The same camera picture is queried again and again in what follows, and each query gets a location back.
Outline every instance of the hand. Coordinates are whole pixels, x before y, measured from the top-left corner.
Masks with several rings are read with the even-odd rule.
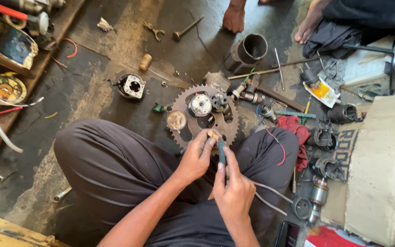
[[[225,185],[225,166],[218,164],[214,180],[213,194],[223,221],[230,233],[233,228],[250,227],[249,208],[255,195],[254,183],[244,177],[239,170],[236,157],[229,148],[223,147],[227,157],[227,170],[230,176],[229,184]]]
[[[230,3],[223,16],[222,26],[233,33],[243,32],[245,26],[245,6]]]
[[[186,185],[202,177],[208,170],[211,150],[216,143],[214,138],[208,137],[208,132],[210,130],[211,129],[202,130],[197,137],[188,144],[178,168],[172,175],[181,179]],[[222,138],[216,130],[212,131]]]

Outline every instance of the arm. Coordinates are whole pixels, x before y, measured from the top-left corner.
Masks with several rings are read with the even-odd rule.
[[[223,16],[222,26],[233,33],[242,32],[245,26],[246,0],[231,0]]]
[[[210,164],[214,138],[203,130],[188,145],[172,176],[155,193],[131,210],[102,239],[99,247],[142,246],[173,200],[184,188],[201,177]]]
[[[225,166],[219,163],[213,187],[217,207],[236,247],[259,247],[248,214],[255,185],[240,173],[234,153],[227,147],[223,147],[223,152],[230,180],[225,186]]]

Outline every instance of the rag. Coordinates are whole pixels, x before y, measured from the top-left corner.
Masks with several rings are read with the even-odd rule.
[[[294,115],[291,116],[281,116],[278,118],[277,127],[287,129],[288,131],[294,133],[298,138],[298,159],[295,167],[297,171],[301,171],[303,168],[307,167],[307,154],[304,142],[310,137],[310,133],[307,131],[306,126],[298,123],[300,119]]]

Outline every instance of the forearm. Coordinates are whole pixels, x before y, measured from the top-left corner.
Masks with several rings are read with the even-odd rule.
[[[173,174],[155,193],[118,222],[98,246],[142,246],[173,200],[187,185]]]
[[[226,222],[226,225],[236,247],[260,247],[249,217],[241,222]]]

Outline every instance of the knee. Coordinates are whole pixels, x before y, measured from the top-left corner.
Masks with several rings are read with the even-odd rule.
[[[270,132],[278,139],[278,141],[283,145],[286,153],[296,153],[298,154],[299,150],[299,140],[298,137],[288,131],[287,129],[283,129],[280,127],[270,128]]]
[[[59,131],[54,141],[54,154],[57,160],[62,160],[68,155],[72,156],[77,153],[77,150],[82,149],[87,135],[102,121],[100,119],[80,119]]]

